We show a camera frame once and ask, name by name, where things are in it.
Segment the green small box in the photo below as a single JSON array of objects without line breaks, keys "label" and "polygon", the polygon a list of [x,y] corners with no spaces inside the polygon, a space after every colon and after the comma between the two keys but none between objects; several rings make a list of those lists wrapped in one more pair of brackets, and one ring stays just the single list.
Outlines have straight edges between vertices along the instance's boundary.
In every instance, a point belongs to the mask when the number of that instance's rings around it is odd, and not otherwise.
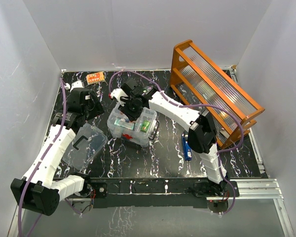
[{"label": "green small box", "polygon": [[150,126],[150,121],[144,120],[141,127],[140,127],[140,131],[146,133],[149,129],[149,126]]}]

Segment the clear box lid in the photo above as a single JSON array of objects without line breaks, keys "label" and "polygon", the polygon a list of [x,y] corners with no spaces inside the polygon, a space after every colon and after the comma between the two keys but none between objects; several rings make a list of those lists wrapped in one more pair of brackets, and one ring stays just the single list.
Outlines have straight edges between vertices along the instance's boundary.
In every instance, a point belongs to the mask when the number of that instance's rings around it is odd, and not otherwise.
[{"label": "clear box lid", "polygon": [[67,147],[62,161],[76,170],[82,170],[103,150],[107,141],[102,130],[86,123]]}]

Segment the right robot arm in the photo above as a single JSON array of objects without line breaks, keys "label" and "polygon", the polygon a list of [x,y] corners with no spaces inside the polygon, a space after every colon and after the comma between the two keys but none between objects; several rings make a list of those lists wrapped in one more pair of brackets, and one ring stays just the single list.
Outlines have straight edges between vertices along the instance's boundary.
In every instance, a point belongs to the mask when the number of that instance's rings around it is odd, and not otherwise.
[{"label": "right robot arm", "polygon": [[198,154],[207,172],[209,187],[206,194],[221,196],[227,189],[227,171],[218,156],[217,130],[210,112],[185,108],[159,91],[155,86],[141,86],[133,79],[111,92],[119,103],[119,110],[130,121],[139,118],[144,108],[154,110],[178,123],[188,135],[187,144]]}]

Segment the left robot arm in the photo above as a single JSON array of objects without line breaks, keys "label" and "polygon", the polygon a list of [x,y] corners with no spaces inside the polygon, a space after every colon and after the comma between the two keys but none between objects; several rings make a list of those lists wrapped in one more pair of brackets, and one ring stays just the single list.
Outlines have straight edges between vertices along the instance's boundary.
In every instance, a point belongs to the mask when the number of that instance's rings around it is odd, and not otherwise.
[{"label": "left robot arm", "polygon": [[37,158],[21,179],[15,178],[11,191],[20,209],[50,216],[60,201],[77,194],[91,194],[90,176],[73,173],[55,182],[54,174],[62,158],[73,166],[85,168],[107,142],[104,133],[87,123],[104,113],[96,93],[74,88],[66,96],[64,107],[56,113],[47,139]]}]

